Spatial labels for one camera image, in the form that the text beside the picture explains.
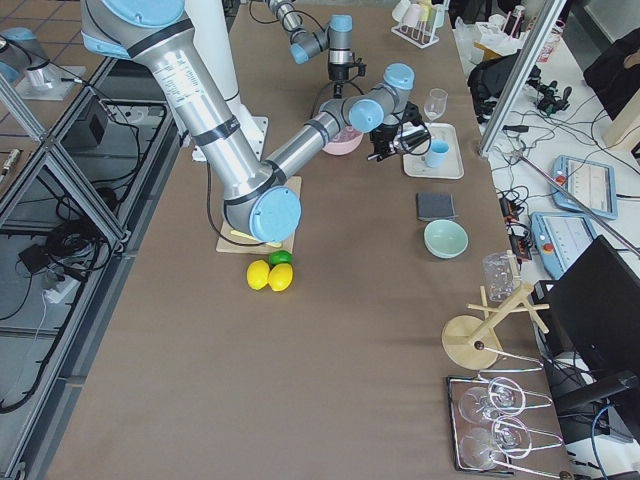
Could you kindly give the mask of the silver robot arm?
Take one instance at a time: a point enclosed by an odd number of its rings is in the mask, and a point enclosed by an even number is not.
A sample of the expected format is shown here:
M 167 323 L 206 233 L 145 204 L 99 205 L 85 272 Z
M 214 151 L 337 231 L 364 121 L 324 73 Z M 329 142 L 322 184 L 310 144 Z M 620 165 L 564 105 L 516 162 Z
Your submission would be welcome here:
M 255 117 L 238 100 L 228 29 L 220 2 L 83 1 L 85 47 L 146 67 L 174 115 L 222 182 L 223 219 L 259 242 L 283 241 L 298 227 L 301 204 L 286 181 L 342 130 L 395 138 L 415 74 L 389 65 L 368 93 L 331 99 L 267 157 Z
M 309 31 L 303 24 L 304 12 L 297 10 L 292 1 L 271 0 L 266 4 L 287 34 L 289 50 L 296 64 L 305 64 L 327 52 L 328 85 L 333 87 L 333 97 L 341 98 L 345 85 L 360 90 L 353 79 L 366 74 L 366 64 L 352 50 L 350 15 L 334 14 L 326 25 Z

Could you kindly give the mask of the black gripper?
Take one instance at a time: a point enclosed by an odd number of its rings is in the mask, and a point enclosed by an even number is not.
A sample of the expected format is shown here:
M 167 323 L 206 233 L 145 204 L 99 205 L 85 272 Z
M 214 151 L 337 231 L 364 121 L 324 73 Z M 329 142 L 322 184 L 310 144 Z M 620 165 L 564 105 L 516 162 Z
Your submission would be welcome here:
M 354 79 L 365 76 L 365 63 L 361 57 L 356 58 L 353 51 L 350 49 L 330 49 L 327 69 L 329 80 L 333 86 L 334 98 L 342 97 L 345 85 L 351 85 L 360 94 L 363 93 Z
M 369 161 L 383 161 L 396 155 L 412 153 L 423 144 L 423 120 L 419 108 L 408 102 L 402 114 L 394 114 L 396 122 L 381 124 L 369 133 L 373 152 Z

